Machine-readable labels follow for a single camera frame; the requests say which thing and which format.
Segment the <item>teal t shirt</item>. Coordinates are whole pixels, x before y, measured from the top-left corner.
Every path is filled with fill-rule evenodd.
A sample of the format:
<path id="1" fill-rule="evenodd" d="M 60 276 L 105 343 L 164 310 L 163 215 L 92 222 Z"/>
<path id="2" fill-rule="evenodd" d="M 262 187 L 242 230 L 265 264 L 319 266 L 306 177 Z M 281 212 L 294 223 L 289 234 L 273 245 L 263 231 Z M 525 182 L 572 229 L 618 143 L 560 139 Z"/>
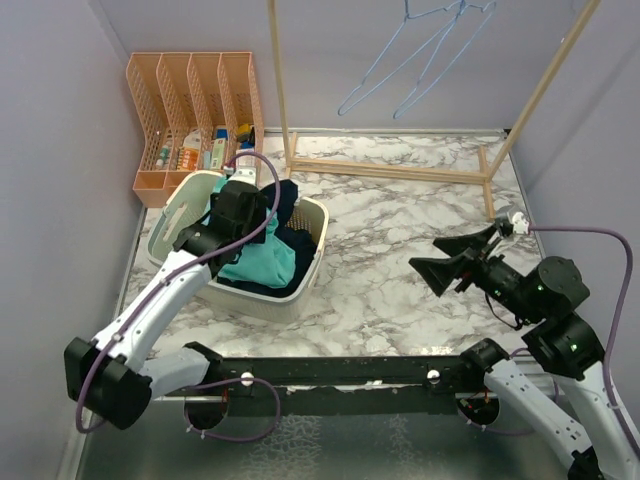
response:
<path id="1" fill-rule="evenodd" d="M 298 186 L 290 179 L 280 180 L 278 184 L 280 201 L 264 231 L 264 241 L 245 244 L 236 262 L 221 269 L 217 277 L 219 283 L 238 289 L 283 289 L 294 279 L 296 253 L 283 237 L 298 199 Z"/>

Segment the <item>navy blue t shirt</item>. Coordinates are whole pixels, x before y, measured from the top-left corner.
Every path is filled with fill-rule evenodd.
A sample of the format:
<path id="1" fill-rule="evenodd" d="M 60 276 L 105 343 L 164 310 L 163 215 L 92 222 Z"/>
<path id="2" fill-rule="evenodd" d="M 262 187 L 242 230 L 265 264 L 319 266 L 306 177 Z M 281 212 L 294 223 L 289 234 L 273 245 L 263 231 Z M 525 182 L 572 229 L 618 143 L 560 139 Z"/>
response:
<path id="1" fill-rule="evenodd" d="M 271 183 L 264 188 L 261 189 L 261 193 L 266 197 L 269 205 L 272 205 L 275 199 L 275 189 L 279 188 L 280 185 L 277 183 Z M 247 291 L 250 293 L 265 295 L 269 297 L 275 298 L 284 298 L 295 292 L 300 283 L 302 282 L 304 276 L 306 275 L 312 261 L 314 255 L 316 253 L 316 243 L 313 241 L 311 234 L 304 229 L 295 229 L 286 225 L 285 233 L 283 240 L 295 250 L 296 253 L 296 271 L 294 274 L 294 279 L 289 284 L 288 287 L 283 289 L 270 289 L 270 288 L 260 288 L 257 289 L 249 288 L 235 288 L 238 290 Z"/>

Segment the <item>blue hanger of teal shirt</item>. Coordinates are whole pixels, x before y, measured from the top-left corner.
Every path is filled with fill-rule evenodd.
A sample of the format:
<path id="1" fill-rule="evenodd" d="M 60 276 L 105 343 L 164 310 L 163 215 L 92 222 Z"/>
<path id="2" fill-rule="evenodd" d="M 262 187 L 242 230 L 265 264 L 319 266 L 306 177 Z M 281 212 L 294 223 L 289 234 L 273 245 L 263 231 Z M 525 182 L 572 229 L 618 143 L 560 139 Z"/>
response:
<path id="1" fill-rule="evenodd" d="M 401 66 L 401 61 L 406 60 L 410 53 L 416 53 L 416 47 L 427 38 L 428 33 L 433 33 L 434 30 L 432 21 L 427 20 L 426 23 L 420 21 L 417 27 L 409 25 L 407 33 L 400 33 L 399 28 L 402 26 L 405 12 L 404 2 L 402 3 L 403 12 L 399 25 L 372 60 L 371 65 L 363 72 L 363 77 L 355 82 L 353 89 L 347 93 L 337 107 L 337 114 L 340 117 L 353 112 L 376 94 L 382 92 L 393 81 L 398 80 L 406 87 L 406 91 L 399 94 L 392 104 L 394 113 L 400 101 L 415 84 L 416 73 L 424 66 L 424 60 L 414 60 L 406 67 Z M 427 2 L 413 1 L 413 6 L 417 9 L 429 9 L 437 7 L 442 2 L 447 1 L 437 1 L 433 5 Z"/>

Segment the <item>light blue wire hanger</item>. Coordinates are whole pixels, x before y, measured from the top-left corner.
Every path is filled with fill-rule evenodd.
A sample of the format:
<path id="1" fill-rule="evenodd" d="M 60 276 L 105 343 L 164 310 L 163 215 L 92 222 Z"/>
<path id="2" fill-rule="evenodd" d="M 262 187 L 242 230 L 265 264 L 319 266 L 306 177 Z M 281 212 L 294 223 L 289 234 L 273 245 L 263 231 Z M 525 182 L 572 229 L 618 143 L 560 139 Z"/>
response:
<path id="1" fill-rule="evenodd" d="M 482 30 L 492 21 L 497 1 L 447 1 L 437 7 L 417 9 L 413 1 L 404 2 L 404 18 L 400 33 L 407 33 L 408 26 L 417 27 L 422 21 L 431 20 L 433 33 L 410 53 L 401 66 L 414 60 L 424 60 L 424 66 L 416 73 L 416 82 L 398 104 L 392 118 L 399 120 L 429 95 L 438 83 L 466 53 Z"/>

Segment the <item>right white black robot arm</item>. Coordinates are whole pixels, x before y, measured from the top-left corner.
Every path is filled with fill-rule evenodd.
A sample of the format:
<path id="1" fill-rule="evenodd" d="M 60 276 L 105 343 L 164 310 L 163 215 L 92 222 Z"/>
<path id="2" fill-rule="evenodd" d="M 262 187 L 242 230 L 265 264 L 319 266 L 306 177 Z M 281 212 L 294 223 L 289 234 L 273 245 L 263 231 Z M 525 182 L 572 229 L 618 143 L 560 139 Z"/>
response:
<path id="1" fill-rule="evenodd" d="M 509 235 L 528 235 L 525 220 L 483 231 L 437 238 L 442 258 L 410 259 L 431 291 L 462 293 L 474 285 L 524 325 L 529 354 L 549 374 L 574 410 L 568 415 L 542 393 L 495 341 L 484 339 L 461 356 L 459 378 L 469 390 L 488 388 L 514 408 L 555 451 L 570 479 L 636 479 L 639 431 L 611 378 L 614 339 L 601 343 L 576 312 L 590 295 L 575 263 L 549 256 L 522 275 L 493 253 Z"/>

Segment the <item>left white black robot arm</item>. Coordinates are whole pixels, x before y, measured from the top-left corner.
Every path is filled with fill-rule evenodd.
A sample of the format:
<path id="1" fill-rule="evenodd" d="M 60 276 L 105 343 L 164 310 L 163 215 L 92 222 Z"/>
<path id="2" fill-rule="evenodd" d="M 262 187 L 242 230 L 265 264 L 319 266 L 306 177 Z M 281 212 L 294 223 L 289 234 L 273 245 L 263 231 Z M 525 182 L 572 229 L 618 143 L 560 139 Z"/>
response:
<path id="1" fill-rule="evenodd" d="M 218 388 L 221 371 L 201 347 L 154 360 L 148 354 L 182 307 L 265 230 L 271 214 L 257 187 L 228 181 L 212 195 L 207 214 L 180 231 L 160 271 L 129 307 L 91 340 L 68 344 L 66 384 L 78 414 L 90 410 L 124 430 L 158 397 L 183 387 L 202 395 Z"/>

